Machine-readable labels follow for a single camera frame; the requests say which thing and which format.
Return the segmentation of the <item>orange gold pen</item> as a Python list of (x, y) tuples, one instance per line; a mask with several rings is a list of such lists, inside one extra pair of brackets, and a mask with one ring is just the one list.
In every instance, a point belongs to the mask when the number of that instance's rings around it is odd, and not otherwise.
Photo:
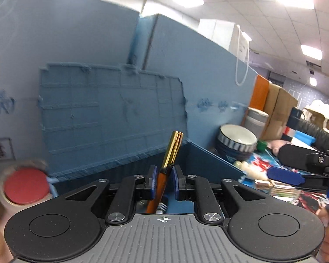
[(160, 201), (166, 189), (166, 185), (172, 173), (176, 156), (178, 155), (178, 151), (181, 147), (183, 137), (184, 134), (182, 132), (172, 132), (161, 168), (159, 170), (159, 174), (157, 175), (157, 187), (155, 196), (154, 199), (152, 199), (147, 206), (147, 214), (154, 214), (160, 204)]

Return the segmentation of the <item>pink round cushion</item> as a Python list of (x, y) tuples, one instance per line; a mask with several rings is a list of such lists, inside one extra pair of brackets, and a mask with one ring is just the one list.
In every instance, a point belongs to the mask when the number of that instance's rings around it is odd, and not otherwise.
[(267, 147), (271, 149), (272, 153), (277, 156), (279, 149), (284, 145), (290, 144), (291, 142), (286, 140), (271, 140), (267, 142)]

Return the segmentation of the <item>blue white foam block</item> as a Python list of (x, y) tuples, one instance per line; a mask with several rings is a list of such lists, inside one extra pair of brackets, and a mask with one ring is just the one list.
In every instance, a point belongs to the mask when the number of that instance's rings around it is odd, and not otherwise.
[(316, 139), (313, 136), (310, 136), (301, 131), (296, 131), (293, 137), (295, 139), (302, 141), (303, 143), (307, 144), (308, 146), (312, 146), (316, 141)]

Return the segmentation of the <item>black leather chair back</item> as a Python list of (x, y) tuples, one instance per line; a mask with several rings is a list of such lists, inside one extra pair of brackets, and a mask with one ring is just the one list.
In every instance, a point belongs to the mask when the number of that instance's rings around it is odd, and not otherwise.
[(312, 144), (319, 151), (329, 150), (329, 133), (309, 121), (301, 119), (298, 124), (298, 131), (314, 137), (316, 140)]

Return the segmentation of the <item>grey blue marker pen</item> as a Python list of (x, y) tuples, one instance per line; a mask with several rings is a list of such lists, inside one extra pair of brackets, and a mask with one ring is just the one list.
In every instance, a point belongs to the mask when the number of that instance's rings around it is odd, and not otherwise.
[(157, 206), (156, 214), (165, 214), (168, 210), (169, 199), (167, 196), (163, 196)]

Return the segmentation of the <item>green bottle cap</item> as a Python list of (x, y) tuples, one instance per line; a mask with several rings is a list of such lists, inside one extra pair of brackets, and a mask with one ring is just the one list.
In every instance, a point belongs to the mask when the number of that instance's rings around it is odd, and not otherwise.
[(264, 152), (266, 150), (266, 148), (267, 148), (267, 142), (263, 141), (263, 140), (258, 140), (256, 149), (259, 152)]

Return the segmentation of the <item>cream plastic bottle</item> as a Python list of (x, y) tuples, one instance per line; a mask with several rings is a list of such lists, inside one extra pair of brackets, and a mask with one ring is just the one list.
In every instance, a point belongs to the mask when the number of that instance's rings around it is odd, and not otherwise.
[(267, 181), (268, 177), (266, 171), (261, 167), (247, 162), (235, 161), (233, 164), (236, 168), (240, 169), (246, 174), (246, 177), (251, 180)]

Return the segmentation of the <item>dark blue thermos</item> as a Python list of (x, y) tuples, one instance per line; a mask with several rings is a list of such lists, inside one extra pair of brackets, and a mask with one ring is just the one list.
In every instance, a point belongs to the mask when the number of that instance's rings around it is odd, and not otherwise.
[(282, 140), (289, 141), (289, 142), (292, 141), (292, 139), (296, 133), (296, 130), (298, 128), (298, 125), (300, 123), (302, 114), (303, 114), (302, 110), (298, 109), (297, 107), (293, 107), (291, 109), (290, 116), (288, 118), (286, 126), (283, 129), (283, 133), (281, 136)]

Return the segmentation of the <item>grey white cup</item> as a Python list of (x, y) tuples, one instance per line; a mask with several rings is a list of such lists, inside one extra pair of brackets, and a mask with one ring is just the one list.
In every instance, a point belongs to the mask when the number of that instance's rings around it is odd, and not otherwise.
[(263, 134), (269, 115), (252, 107), (249, 107), (244, 120), (244, 127), (251, 131), (257, 139)]

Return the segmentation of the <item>brown cardboard box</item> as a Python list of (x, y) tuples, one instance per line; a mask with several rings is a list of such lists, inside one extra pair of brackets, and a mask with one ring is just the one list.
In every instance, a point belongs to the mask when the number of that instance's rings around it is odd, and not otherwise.
[(293, 107), (297, 107), (298, 101), (284, 88), (269, 84), (269, 92), (263, 111), (269, 117), (261, 136), (262, 140), (278, 140), (282, 137), (288, 118)]

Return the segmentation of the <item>striped ceramic bowl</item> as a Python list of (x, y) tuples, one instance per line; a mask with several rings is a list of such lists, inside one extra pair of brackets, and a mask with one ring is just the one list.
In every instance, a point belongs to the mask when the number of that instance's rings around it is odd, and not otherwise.
[(227, 162), (243, 162), (250, 158), (257, 142), (257, 137), (243, 126), (224, 124), (219, 128), (215, 149)]

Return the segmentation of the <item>orange board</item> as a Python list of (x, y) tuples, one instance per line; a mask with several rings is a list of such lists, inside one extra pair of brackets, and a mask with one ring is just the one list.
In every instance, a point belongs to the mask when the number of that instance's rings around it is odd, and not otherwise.
[(268, 92), (269, 81), (265, 79), (265, 77), (257, 75), (249, 107), (252, 107), (253, 109), (263, 110)]

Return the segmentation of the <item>dark blue storage box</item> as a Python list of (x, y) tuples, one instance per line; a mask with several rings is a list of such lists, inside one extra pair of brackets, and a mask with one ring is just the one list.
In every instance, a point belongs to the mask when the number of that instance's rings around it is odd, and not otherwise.
[(40, 69), (41, 128), (54, 195), (160, 167), (173, 131), (187, 132), (182, 80), (129, 65)]

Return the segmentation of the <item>tape roll red core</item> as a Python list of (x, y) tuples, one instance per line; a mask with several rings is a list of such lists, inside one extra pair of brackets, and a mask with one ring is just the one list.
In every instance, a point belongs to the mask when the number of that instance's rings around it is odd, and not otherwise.
[(44, 160), (15, 161), (0, 174), (0, 203), (9, 215), (52, 197)]

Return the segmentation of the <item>white paper bag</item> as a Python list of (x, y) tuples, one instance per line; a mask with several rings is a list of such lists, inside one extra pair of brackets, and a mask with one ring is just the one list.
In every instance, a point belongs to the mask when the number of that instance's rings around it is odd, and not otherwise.
[[(235, 56), (235, 84), (242, 86), (249, 69), (250, 40), (246, 38), (240, 25), (226, 20), (202, 18), (199, 21), (198, 32)], [(240, 61), (245, 64), (242, 78), (238, 77)]]

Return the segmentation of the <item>light blue foam board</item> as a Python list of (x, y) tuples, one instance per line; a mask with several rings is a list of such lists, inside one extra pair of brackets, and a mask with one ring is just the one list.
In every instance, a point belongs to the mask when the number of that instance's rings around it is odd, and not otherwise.
[(233, 54), (162, 15), (100, 0), (0, 0), (0, 165), (40, 159), (40, 69), (50, 63), (121, 67), (182, 80), (188, 131), (176, 158), (185, 174), (218, 183), (244, 173), (209, 152), (223, 124), (240, 124), (256, 72), (235, 84)]

